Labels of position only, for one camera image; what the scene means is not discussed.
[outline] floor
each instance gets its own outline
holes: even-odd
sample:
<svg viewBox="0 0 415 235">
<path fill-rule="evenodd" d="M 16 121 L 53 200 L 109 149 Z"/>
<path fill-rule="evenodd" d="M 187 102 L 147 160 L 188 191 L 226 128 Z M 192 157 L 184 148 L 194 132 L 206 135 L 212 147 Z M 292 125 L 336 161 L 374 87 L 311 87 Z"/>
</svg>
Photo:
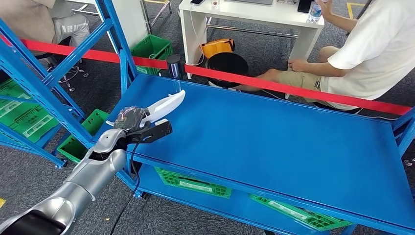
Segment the floor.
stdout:
<svg viewBox="0 0 415 235">
<path fill-rule="evenodd" d="M 354 3 L 363 3 L 364 0 L 354 0 Z M 153 27 L 153 33 L 169 39 L 173 43 L 175 53 L 183 55 L 183 44 L 180 27 L 180 18 L 177 14 L 179 0 L 173 0 L 173 14 L 162 14 Z M 148 3 L 150 17 L 154 17 L 159 4 Z M 334 1 L 334 12 L 348 16 L 346 0 Z M 357 15 L 358 6 L 353 6 L 353 13 Z M 97 17 L 89 17 L 91 28 L 98 24 Z M 214 24 L 241 26 L 246 28 L 264 29 L 267 31 L 290 32 L 287 29 L 275 29 L 262 25 L 238 23 L 225 20 L 213 20 Z M 233 38 L 236 42 L 236 53 L 243 56 L 249 63 L 249 75 L 258 75 L 269 68 L 283 70 L 286 68 L 289 51 L 294 41 L 291 39 L 274 38 L 262 35 L 253 35 L 242 32 L 208 30 L 208 39 Z M 346 40 L 346 33 L 326 24 L 309 61 L 317 61 L 318 50 L 327 45 L 341 47 Z M 107 37 L 102 38 L 94 49 L 112 51 Z M 86 69 L 90 76 L 79 76 L 72 84 L 76 90 L 71 96 L 89 114 L 99 108 L 109 112 L 120 98 L 119 65 L 87 61 Z M 407 106 L 415 106 L 415 86 L 411 82 L 415 74 L 411 72 L 393 89 L 379 100 Z M 194 78 L 195 82 L 206 83 L 204 78 Z M 367 116 L 380 114 L 372 111 L 363 111 Z M 61 131 L 52 140 L 51 149 L 64 134 Z M 411 160 L 415 154 L 415 145 L 411 145 L 403 159 Z M 33 154 L 27 154 L 8 147 L 0 147 L 0 198 L 6 200 L 0 209 L 0 222 L 8 217 L 23 212 L 38 203 L 53 191 L 70 174 L 74 164 L 69 164 L 62 170 L 53 169 L 52 163 Z M 405 166 L 411 186 L 415 186 L 415 168 Z M 122 205 L 126 201 L 130 190 L 119 180 L 114 179 L 105 188 L 102 195 L 92 203 L 72 234 L 74 235 L 108 235 Z M 151 196 L 147 201 L 134 199 L 124 212 L 115 234 L 118 235 L 262 235 L 261 229 L 245 225 L 233 220 L 216 216 L 207 212 L 190 208 L 178 203 Z M 369 235 L 376 231 L 364 226 L 358 226 L 354 234 Z"/>
</svg>

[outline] red barrier tape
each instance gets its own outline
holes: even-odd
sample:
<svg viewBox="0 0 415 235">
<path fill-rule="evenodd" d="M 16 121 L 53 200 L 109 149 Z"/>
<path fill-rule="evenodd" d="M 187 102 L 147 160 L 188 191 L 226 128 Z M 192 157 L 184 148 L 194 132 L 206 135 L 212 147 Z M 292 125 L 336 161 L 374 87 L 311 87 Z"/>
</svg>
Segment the red barrier tape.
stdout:
<svg viewBox="0 0 415 235">
<path fill-rule="evenodd" d="M 10 43 L 7 42 L 5 38 L 2 37 L 2 39 L 3 41 L 6 42 L 6 44 L 10 45 Z M 74 47 L 42 43 L 42 42 L 36 42 L 36 41 L 26 40 L 26 39 L 21 39 L 21 42 L 30 50 L 44 51 L 44 52 L 49 52 L 49 53 L 59 54 L 59 55 L 69 55 L 75 49 Z M 100 51 L 100 50 L 90 49 L 87 51 L 87 53 L 85 53 L 82 56 L 82 58 L 90 59 L 90 60 L 99 60 L 99 61 L 104 61 L 104 62 L 111 62 L 111 63 L 119 63 L 119 57 L 117 54 L 113 52 L 106 52 L 106 51 Z M 154 59 L 133 56 L 133 61 L 134 61 L 134 64 L 140 65 L 140 66 L 158 68 L 162 70 L 167 69 L 167 63 L 165 60 L 154 60 Z"/>
<path fill-rule="evenodd" d="M 49 52 L 53 54 L 61 54 L 61 55 L 69 55 L 75 48 L 69 46 L 62 46 L 56 44 L 49 44 L 49 43 L 42 43 L 36 42 L 31 40 L 21 40 L 23 44 L 30 50 L 38 50 Z M 91 59 L 91 60 L 98 60 L 104 62 L 111 62 L 111 63 L 119 63 L 119 57 L 117 54 L 112 52 L 106 51 L 99 51 L 99 50 L 88 50 L 82 58 Z M 146 66 L 146 67 L 153 67 L 158 69 L 167 69 L 167 63 L 164 60 L 154 60 L 148 58 L 141 58 L 133 56 L 133 61 L 135 65 L 139 66 Z M 323 93 L 318 91 L 307 90 L 298 87 L 292 87 L 284 84 L 279 84 L 270 81 L 259 80 L 252 77 L 241 76 L 237 74 L 221 72 L 216 70 L 209 70 L 201 67 L 185 65 L 184 66 L 185 72 L 216 78 L 220 80 L 225 80 L 229 82 L 237 82 L 249 86 L 259 87 L 262 89 L 293 94 L 297 96 L 302 96 L 310 99 L 318 99 L 318 100 L 325 100 L 335 103 L 341 103 L 346 105 L 358 106 L 365 109 L 375 110 L 384 113 L 396 114 L 396 115 L 404 115 L 406 112 L 411 110 L 411 107 L 397 105 L 397 104 L 389 104 L 380 101 L 372 101 L 366 99 L 360 99 L 350 96 L 338 95 L 338 94 L 329 94 Z"/>
<path fill-rule="evenodd" d="M 366 99 L 360 99 L 350 96 L 338 95 L 338 94 L 329 94 L 324 92 L 312 91 L 298 87 L 292 87 L 276 82 L 264 81 L 252 77 L 241 76 L 233 73 L 221 72 L 216 70 L 209 70 L 201 67 L 195 67 L 190 65 L 185 65 L 184 70 L 188 73 L 221 79 L 229 82 L 242 83 L 249 86 L 259 87 L 267 90 L 283 92 L 293 95 L 298 95 L 311 99 L 331 101 L 341 104 L 347 104 L 352 106 L 358 106 L 365 109 L 376 110 L 380 112 L 403 115 L 411 108 L 403 105 L 389 104 L 380 101 L 372 101 Z"/>
</svg>

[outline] black bucket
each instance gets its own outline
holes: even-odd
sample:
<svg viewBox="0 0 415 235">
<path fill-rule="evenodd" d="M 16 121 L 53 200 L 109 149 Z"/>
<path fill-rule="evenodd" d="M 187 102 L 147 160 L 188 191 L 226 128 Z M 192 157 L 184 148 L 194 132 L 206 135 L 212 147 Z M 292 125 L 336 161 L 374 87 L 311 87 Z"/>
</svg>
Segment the black bucket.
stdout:
<svg viewBox="0 0 415 235">
<path fill-rule="evenodd" d="M 248 74 L 248 63 L 242 56 L 231 52 L 222 52 L 212 56 L 206 63 L 206 68 L 222 72 L 229 72 L 238 75 Z M 219 79 L 209 78 L 216 86 L 232 88 L 240 85 L 236 82 L 228 82 Z"/>
</svg>

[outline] man's hand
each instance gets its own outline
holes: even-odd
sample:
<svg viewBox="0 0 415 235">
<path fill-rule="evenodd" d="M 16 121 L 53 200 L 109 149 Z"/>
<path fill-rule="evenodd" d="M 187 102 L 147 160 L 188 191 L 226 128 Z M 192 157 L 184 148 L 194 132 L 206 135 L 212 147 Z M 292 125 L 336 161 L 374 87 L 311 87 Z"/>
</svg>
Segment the man's hand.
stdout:
<svg viewBox="0 0 415 235">
<path fill-rule="evenodd" d="M 304 59 L 295 59 L 288 61 L 288 67 L 292 68 L 294 72 L 308 72 L 306 70 L 308 62 Z"/>
<path fill-rule="evenodd" d="M 316 0 L 316 3 L 322 7 L 322 15 L 324 18 L 328 18 L 330 15 L 333 15 L 331 12 L 331 8 L 333 7 L 333 0 L 328 0 L 328 2 Z"/>
</svg>

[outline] stanchion post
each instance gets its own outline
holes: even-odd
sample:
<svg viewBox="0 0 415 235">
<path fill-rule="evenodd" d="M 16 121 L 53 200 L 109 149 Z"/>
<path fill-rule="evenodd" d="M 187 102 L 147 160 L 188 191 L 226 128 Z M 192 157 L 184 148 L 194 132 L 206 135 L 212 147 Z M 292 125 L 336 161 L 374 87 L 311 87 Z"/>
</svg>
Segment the stanchion post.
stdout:
<svg viewBox="0 0 415 235">
<path fill-rule="evenodd" d="M 169 55 L 166 58 L 167 69 L 169 71 L 169 77 L 183 80 L 183 66 L 180 62 L 180 56 L 177 54 Z"/>
</svg>

